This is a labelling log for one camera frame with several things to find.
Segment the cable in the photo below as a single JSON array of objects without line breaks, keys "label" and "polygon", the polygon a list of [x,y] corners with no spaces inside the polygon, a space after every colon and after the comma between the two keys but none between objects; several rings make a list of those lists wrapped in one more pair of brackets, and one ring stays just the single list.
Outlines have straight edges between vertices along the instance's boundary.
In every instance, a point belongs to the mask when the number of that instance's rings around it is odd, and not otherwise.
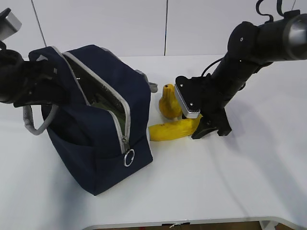
[{"label": "cable", "polygon": [[211,63],[207,68],[205,68],[205,70],[202,72],[201,76],[203,77],[205,75],[205,73],[207,72],[208,69],[210,69],[211,66],[213,66],[214,64],[220,62],[223,58],[220,58],[218,60],[216,60],[215,62]]},{"label": "cable", "polygon": [[283,17],[283,10],[282,10],[283,0],[277,0],[277,12],[280,16]]},{"label": "cable", "polygon": [[274,22],[274,18],[271,14],[268,14],[268,13],[261,13],[260,10],[259,10],[259,6],[260,4],[263,2],[264,0],[258,0],[258,2],[256,3],[256,11],[259,15],[262,15],[262,16],[268,16],[270,19],[267,21],[267,23],[272,23]]},{"label": "cable", "polygon": [[3,41],[0,41],[0,49],[2,50],[6,49],[6,45]]},{"label": "cable", "polygon": [[291,10],[293,10],[296,0],[294,0]]}]

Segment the gray strap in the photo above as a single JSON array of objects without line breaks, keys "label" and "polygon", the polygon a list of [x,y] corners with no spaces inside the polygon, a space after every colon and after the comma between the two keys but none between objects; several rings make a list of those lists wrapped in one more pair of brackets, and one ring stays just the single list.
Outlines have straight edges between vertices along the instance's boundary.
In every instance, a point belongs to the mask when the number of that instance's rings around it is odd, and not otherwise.
[{"label": "gray strap", "polygon": [[23,107],[24,110],[24,127],[29,130],[30,133],[38,136],[42,134],[46,128],[50,125],[52,120],[54,119],[57,110],[59,106],[53,104],[51,107],[51,111],[48,115],[48,117],[44,120],[43,124],[38,128],[35,129],[34,127],[34,121],[33,121],[33,112],[32,112],[32,107],[30,105],[26,105]]}]

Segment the table surface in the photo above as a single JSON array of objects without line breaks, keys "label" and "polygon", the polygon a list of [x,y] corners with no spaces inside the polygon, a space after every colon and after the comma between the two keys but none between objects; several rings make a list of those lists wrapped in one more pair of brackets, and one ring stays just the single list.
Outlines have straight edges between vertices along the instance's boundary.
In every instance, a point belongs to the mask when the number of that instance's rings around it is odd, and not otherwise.
[{"label": "table surface", "polygon": [[[221,56],[122,57],[162,86],[198,76]],[[307,62],[262,69],[227,105],[233,131],[151,142],[154,161],[106,192],[82,190],[47,133],[35,137],[22,110],[0,104],[0,229],[77,230],[163,223],[275,220],[307,228]],[[35,108],[36,125],[41,122]]]}]

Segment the bag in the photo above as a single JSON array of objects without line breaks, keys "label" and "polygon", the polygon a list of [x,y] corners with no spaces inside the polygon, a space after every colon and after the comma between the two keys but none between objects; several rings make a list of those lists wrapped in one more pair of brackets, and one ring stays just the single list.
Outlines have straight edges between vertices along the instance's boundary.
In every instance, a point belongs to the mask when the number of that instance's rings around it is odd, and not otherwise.
[{"label": "bag", "polygon": [[100,194],[153,161],[146,135],[151,91],[140,73],[94,45],[64,54],[46,47],[29,59],[52,63],[70,96],[67,105],[41,110],[55,149],[83,189]]}]

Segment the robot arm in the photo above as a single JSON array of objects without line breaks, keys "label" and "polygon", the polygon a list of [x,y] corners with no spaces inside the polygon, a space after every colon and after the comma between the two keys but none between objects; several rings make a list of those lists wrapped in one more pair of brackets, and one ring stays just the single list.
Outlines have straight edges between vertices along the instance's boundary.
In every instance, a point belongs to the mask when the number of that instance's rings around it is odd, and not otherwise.
[{"label": "robot arm", "polygon": [[270,16],[260,26],[249,22],[238,25],[230,35],[227,54],[213,74],[176,78],[176,97],[184,116],[203,116],[193,139],[215,130],[219,136],[231,132],[224,107],[252,74],[275,61],[307,59],[307,14],[289,11],[282,15],[282,20],[273,22]]},{"label": "robot arm", "polygon": [[14,107],[67,103],[67,93],[57,84],[52,63],[24,61],[18,52],[7,49],[3,43],[21,25],[11,9],[0,12],[0,102],[13,103]]}]

